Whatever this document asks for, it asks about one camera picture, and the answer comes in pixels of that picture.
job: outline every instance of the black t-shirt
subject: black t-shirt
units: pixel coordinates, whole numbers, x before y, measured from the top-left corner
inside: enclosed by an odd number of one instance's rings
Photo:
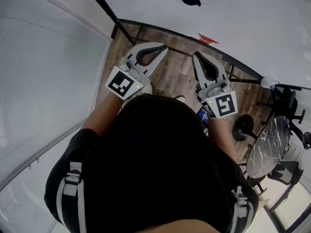
[[[46,185],[58,221],[56,193],[70,162],[82,162],[88,233],[132,233],[180,219],[225,233],[238,185],[258,207],[239,166],[204,135],[193,110],[166,97],[138,96],[104,137],[84,129],[71,139]]]

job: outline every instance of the marble tabletop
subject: marble tabletop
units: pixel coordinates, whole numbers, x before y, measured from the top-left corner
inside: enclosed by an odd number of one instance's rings
[[[251,178],[270,173],[289,148],[291,130],[285,116],[272,119],[262,130],[247,158],[246,172]]]

